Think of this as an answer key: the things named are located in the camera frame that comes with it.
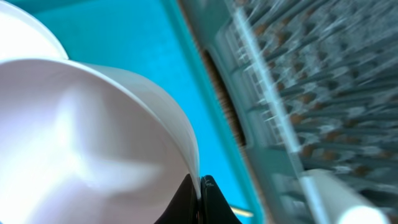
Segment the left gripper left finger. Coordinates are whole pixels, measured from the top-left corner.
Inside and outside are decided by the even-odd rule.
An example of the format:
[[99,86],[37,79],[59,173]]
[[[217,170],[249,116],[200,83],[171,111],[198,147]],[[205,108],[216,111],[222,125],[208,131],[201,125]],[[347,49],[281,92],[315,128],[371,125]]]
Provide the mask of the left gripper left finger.
[[187,174],[155,224],[196,224],[197,215],[197,193],[190,174]]

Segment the white cup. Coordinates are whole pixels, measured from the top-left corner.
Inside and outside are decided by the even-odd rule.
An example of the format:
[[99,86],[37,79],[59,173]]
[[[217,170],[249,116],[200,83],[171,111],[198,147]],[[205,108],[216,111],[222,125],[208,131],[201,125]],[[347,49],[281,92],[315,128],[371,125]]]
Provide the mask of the white cup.
[[299,182],[316,223],[390,224],[379,208],[329,171],[305,171]]

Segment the pink bowl with rice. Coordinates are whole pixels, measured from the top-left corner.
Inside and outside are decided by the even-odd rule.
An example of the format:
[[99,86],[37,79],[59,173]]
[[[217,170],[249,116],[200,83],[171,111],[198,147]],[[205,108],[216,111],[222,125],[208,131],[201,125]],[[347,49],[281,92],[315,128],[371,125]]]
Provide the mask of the pink bowl with rice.
[[1,222],[154,223],[187,179],[198,144],[160,86],[71,60],[1,62]]

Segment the large pink plate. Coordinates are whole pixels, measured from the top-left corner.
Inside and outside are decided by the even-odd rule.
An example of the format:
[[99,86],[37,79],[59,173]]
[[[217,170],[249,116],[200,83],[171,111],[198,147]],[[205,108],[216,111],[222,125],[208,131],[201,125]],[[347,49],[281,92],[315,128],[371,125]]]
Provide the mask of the large pink plate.
[[31,14],[1,1],[1,59],[68,55],[56,36]]

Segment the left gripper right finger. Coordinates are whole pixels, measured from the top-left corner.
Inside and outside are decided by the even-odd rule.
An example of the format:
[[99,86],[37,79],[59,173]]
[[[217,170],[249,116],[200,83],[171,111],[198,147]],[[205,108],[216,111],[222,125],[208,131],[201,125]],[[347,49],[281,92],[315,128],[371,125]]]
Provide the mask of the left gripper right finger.
[[210,175],[201,178],[200,217],[202,224],[241,224]]

